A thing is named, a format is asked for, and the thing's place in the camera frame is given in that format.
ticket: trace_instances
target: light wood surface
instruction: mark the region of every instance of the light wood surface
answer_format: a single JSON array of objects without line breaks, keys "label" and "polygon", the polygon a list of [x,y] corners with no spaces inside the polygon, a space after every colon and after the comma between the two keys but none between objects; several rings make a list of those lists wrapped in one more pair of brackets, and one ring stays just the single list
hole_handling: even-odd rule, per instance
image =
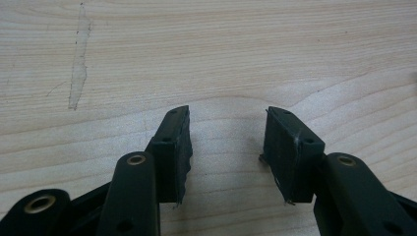
[{"label": "light wood surface", "polygon": [[319,235],[262,152],[268,106],[417,201],[416,1],[0,1],[0,216],[75,198],[189,104],[184,204],[162,235]]}]

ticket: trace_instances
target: round hole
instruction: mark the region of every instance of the round hole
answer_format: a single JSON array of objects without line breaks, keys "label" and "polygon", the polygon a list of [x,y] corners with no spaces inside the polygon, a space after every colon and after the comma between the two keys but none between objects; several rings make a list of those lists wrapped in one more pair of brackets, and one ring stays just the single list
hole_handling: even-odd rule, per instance
[{"label": "round hole", "polygon": [[354,165],[356,165],[356,161],[354,159],[350,158],[350,157],[340,156],[337,159],[338,159],[338,161],[340,163],[342,163],[344,165],[347,165],[347,166],[354,166]]},{"label": "round hole", "polygon": [[134,156],[129,157],[127,162],[130,165],[138,165],[138,164],[144,163],[146,160],[147,158],[142,155],[134,155]]},{"label": "round hole", "polygon": [[398,225],[396,225],[392,222],[384,221],[383,225],[384,225],[384,228],[391,234],[394,234],[394,235],[401,235],[402,234],[402,229]]},{"label": "round hole", "polygon": [[56,202],[55,196],[43,195],[32,201],[25,206],[26,213],[39,213],[50,208]]},{"label": "round hole", "polygon": [[313,139],[304,139],[304,142],[307,144],[312,144],[314,142]]},{"label": "round hole", "polygon": [[120,223],[117,224],[117,231],[119,232],[128,232],[133,229],[133,222],[130,219],[122,220]]}]

